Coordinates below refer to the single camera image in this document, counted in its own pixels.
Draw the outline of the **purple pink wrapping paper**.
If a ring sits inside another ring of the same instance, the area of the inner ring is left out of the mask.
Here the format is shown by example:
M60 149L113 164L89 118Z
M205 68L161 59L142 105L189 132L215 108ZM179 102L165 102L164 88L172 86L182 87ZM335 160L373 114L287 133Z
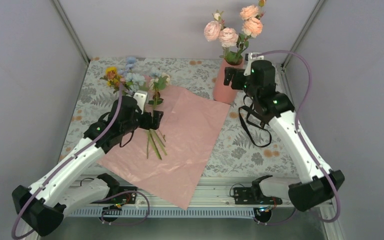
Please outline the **purple pink wrapping paper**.
M170 85L158 106L165 151L157 157L143 129L113 147L98 163L117 176L186 210L219 137L230 106Z

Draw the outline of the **purple flower bouquet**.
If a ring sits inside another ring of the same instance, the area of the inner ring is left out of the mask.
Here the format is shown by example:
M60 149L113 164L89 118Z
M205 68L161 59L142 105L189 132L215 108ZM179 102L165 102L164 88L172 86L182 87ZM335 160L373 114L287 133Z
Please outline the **purple flower bouquet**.
M157 110L157 106L164 102L161 91L170 84L170 76L159 68L151 70L151 79L147 80L144 75L133 71L138 59L128 56L125 59L124 68L118 69L109 66L105 69L101 80L106 81L107 85L113 89L114 93L121 91L123 96L135 99L139 115L138 121L141 128L146 130L146 157L148 158L150 148L153 149L159 160L167 155L165 135L159 131L163 112Z

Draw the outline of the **pink rose flower stem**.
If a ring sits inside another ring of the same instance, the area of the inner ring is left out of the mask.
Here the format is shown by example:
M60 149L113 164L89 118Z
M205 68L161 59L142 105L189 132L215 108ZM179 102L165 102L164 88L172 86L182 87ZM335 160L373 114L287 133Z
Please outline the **pink rose flower stem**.
M240 36L235 29L225 26L222 14L223 11L219 10L212 14L213 20L206 24L203 34L208 42L219 41L223 49L222 58L229 65L237 66L242 62L238 53Z

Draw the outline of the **peach rose flower stem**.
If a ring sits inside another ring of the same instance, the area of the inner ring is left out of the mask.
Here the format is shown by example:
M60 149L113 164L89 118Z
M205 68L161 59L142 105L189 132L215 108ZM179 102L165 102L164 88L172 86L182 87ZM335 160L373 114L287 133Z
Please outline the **peach rose flower stem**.
M243 23L235 45L237 50L233 54L234 65L238 65L243 61L242 53L249 48L249 40L256 38L262 33L264 26L262 17L265 14L263 8L266 3L266 0L258 0L257 4L243 7L240 10L239 16Z

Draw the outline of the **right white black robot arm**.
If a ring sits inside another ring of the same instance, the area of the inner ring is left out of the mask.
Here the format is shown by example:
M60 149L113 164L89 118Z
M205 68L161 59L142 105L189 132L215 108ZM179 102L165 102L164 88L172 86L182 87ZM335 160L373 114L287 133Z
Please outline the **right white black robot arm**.
M297 111L289 97L276 90L275 67L268 60L252 60L245 69L227 67L225 86L243 90L252 101L241 109L270 126L289 153L297 178L279 178L267 175L252 183L251 198L258 204L269 197L291 201L305 212L328 200L338 200L338 189L345 181L341 170L332 170L315 149L302 128Z

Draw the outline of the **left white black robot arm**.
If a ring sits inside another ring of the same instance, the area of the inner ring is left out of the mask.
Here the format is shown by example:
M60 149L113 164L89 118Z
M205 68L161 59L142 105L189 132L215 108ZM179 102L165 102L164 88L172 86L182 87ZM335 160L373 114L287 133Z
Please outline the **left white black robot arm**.
M164 113L147 112L148 95L136 92L115 100L109 112L101 115L63 160L30 186L19 185L11 196L18 220L25 221L33 233L45 237L55 231L72 212L88 204L122 205L133 203L136 188L122 188L107 173L71 189L72 183L113 147L124 147L123 137L136 129L157 130Z

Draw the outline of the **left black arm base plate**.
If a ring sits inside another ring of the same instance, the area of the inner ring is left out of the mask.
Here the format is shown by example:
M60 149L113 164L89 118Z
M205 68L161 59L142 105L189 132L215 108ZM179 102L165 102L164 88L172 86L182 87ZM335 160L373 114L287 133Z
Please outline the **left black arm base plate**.
M119 186L118 188L110 189L105 198L111 197L106 201L94 201L93 204L134 204L136 201L136 193L129 192L114 197L114 195L125 192L125 191L137 191L138 188L135 186Z

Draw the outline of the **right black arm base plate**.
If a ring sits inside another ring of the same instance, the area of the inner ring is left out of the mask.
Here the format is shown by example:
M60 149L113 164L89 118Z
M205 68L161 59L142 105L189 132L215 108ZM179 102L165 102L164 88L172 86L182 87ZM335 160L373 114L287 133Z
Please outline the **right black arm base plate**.
M233 198L236 205L282 205L283 200L265 196L255 187L234 187Z

